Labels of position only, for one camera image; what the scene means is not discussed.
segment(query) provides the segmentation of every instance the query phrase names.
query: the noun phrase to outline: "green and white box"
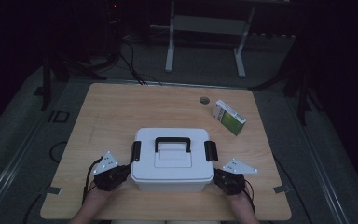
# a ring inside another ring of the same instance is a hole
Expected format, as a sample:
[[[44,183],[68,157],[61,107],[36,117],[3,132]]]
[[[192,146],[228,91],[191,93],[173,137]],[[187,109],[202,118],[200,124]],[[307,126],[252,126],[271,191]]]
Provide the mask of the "green and white box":
[[[216,102],[216,107],[214,108],[212,115],[235,135],[238,135],[241,132],[243,125],[246,122],[244,117],[222,100]]]

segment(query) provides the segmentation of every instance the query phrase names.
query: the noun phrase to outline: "gray floor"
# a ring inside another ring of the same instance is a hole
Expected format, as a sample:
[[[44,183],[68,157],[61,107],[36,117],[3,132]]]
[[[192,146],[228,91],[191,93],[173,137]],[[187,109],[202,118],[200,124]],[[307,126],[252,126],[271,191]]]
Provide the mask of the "gray floor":
[[[232,49],[176,46],[172,73],[164,71],[166,46],[137,44],[133,66],[149,85],[206,85],[246,89],[272,78],[278,71],[293,39],[250,36],[242,53],[247,77],[239,79]],[[128,60],[131,50],[123,45]],[[120,60],[116,67],[99,71],[106,82],[130,82],[131,73]],[[27,223],[66,223],[45,220],[40,215],[43,189],[51,182],[58,164],[49,157],[52,146],[67,141],[89,85],[86,77],[74,76],[69,83],[53,83],[53,101],[41,112],[42,99],[34,96],[41,85],[41,69],[31,75],[0,118],[0,223],[21,223],[27,209],[42,192]],[[271,150],[278,165],[292,217],[273,223],[358,223],[358,177],[353,171],[328,117],[313,104],[306,113],[307,126],[299,124],[296,97],[282,95],[284,82],[255,91]],[[48,122],[52,110],[70,113],[66,123]],[[54,148],[55,158],[64,144]]]

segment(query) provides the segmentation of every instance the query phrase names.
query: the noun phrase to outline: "small box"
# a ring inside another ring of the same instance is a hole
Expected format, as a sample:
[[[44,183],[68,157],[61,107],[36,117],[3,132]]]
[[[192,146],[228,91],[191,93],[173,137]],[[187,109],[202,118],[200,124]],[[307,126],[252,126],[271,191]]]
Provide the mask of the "small box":
[[[143,128],[131,160],[131,178],[140,191],[197,192],[213,180],[217,151],[203,129]]]
[[[235,135],[240,134],[246,119],[226,105],[222,100],[216,102],[212,113],[213,117],[219,120],[226,128]]]

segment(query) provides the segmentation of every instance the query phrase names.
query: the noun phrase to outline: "white plastic box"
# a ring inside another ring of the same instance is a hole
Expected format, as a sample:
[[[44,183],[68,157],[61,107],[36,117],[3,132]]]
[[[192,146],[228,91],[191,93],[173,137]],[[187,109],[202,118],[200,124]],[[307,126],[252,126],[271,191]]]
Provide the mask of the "white plastic box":
[[[203,129],[143,128],[131,160],[131,177],[140,191],[197,192],[213,180],[217,151]]]

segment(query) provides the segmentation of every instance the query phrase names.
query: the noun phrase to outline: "box lid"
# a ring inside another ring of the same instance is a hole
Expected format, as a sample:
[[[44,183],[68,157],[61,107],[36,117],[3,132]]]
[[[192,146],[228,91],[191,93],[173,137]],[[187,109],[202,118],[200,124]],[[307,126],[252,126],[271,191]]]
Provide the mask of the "box lid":
[[[131,177],[136,182],[209,182],[214,171],[206,142],[211,141],[204,129],[140,129]]]

